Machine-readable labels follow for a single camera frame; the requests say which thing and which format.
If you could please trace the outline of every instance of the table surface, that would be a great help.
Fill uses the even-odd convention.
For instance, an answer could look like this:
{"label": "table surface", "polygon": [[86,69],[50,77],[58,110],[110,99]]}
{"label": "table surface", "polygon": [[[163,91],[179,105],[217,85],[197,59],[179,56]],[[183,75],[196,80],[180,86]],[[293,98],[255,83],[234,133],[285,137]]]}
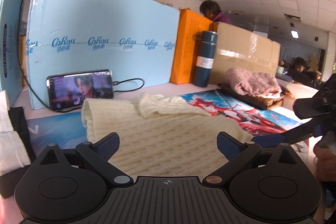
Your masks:
{"label": "table surface", "polygon": [[[280,80],[280,84],[283,84],[284,86],[286,86],[288,83]],[[152,95],[162,94],[168,97],[168,96],[176,96],[176,95],[182,95],[182,94],[187,94],[187,93],[200,92],[200,91],[205,91],[205,90],[213,90],[216,88],[218,88],[216,85],[208,85],[206,88],[199,88],[192,84],[176,85],[173,83],[167,83],[164,85],[157,85],[157,86],[143,88],[141,90],[137,90],[133,92],[115,93],[114,99],[132,100],[132,99],[138,98],[143,92],[147,92]],[[273,111],[278,112],[296,121],[307,122],[309,119],[300,120],[298,117],[296,117],[296,115],[292,111],[294,101],[295,99],[285,96],[283,107],[275,108],[273,109]],[[38,109],[38,110],[31,109],[30,100],[29,100],[29,92],[28,92],[27,87],[25,87],[22,90],[16,102],[14,103],[14,107],[18,107],[18,106],[23,107],[27,120],[42,118],[42,117],[49,117],[49,116],[54,116],[54,115],[61,115],[61,113],[56,113],[46,108]],[[312,148],[314,147],[314,144],[316,141],[317,141],[316,139],[312,139],[309,143],[310,156],[309,156],[309,161],[307,162],[307,165],[312,172],[314,172],[315,170],[315,166],[312,164],[312,157],[314,157],[312,154]],[[21,220],[22,220],[22,216],[19,212],[18,207],[15,204],[13,196],[8,199],[0,200],[0,224],[16,224],[16,223],[19,223]]]}

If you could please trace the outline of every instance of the charging cable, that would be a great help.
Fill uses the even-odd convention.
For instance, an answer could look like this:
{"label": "charging cable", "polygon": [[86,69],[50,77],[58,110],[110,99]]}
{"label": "charging cable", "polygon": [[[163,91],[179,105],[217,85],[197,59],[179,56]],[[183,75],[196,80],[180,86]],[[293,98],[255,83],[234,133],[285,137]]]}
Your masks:
{"label": "charging cable", "polygon": [[[66,110],[52,110],[47,104],[45,104],[41,100],[40,97],[38,97],[38,95],[36,94],[36,92],[33,90],[32,86],[28,82],[28,79],[25,76],[25,72],[23,71],[23,69],[21,67],[21,61],[20,61],[20,26],[21,26],[21,16],[22,16],[22,5],[23,5],[23,0],[21,0],[21,3],[20,3],[20,8],[19,8],[19,24],[18,24],[17,32],[16,32],[16,39],[17,39],[17,41],[16,41],[16,57],[17,57],[17,62],[18,62],[19,67],[20,67],[21,74],[22,74],[23,78],[25,79],[25,81],[27,83],[27,86],[29,87],[29,89],[31,90],[31,92],[34,94],[34,96],[40,101],[40,103],[44,107],[50,109],[51,111],[58,112],[58,113],[67,113],[67,112],[71,112],[73,110],[81,109],[81,106],[75,106],[75,107],[71,107],[71,108],[66,109]],[[136,88],[136,89],[133,89],[133,90],[116,90],[115,92],[135,91],[135,90],[139,90],[140,88],[142,88],[145,85],[145,81],[143,79],[141,79],[141,78],[132,78],[132,79],[127,79],[127,80],[123,80],[123,81],[120,81],[120,82],[116,81],[116,82],[113,82],[113,85],[119,85],[121,83],[128,82],[128,81],[133,81],[133,80],[140,80],[140,81],[142,81],[142,85],[139,88]]]}

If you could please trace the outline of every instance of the copper colored disc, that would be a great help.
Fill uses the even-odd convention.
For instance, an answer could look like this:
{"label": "copper colored disc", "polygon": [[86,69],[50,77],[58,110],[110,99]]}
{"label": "copper colored disc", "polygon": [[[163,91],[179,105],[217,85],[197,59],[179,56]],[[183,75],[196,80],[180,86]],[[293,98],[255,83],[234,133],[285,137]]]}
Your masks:
{"label": "copper colored disc", "polygon": [[211,184],[217,184],[222,182],[222,178],[219,176],[208,176],[205,180]]}

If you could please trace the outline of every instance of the cream knit sweater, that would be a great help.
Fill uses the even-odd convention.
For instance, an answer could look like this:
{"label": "cream knit sweater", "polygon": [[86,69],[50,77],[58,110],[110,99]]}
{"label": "cream knit sweater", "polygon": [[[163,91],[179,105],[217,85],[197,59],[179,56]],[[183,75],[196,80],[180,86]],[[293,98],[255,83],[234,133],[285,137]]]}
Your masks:
{"label": "cream knit sweater", "polygon": [[87,99],[82,121],[95,143],[111,132],[120,148],[109,160],[132,176],[199,176],[203,179],[227,162],[217,149],[220,131],[241,142],[251,140],[238,123],[210,116],[182,97],[142,94],[134,101]]}

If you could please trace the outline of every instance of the hand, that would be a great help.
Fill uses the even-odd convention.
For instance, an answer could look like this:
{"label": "hand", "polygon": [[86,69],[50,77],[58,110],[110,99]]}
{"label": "hand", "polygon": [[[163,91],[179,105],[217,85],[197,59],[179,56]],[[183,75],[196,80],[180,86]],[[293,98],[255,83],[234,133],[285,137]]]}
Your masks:
{"label": "hand", "polygon": [[319,147],[319,143],[315,145],[314,153],[317,157],[317,178],[320,181],[336,182],[336,156],[332,154],[329,148]]}

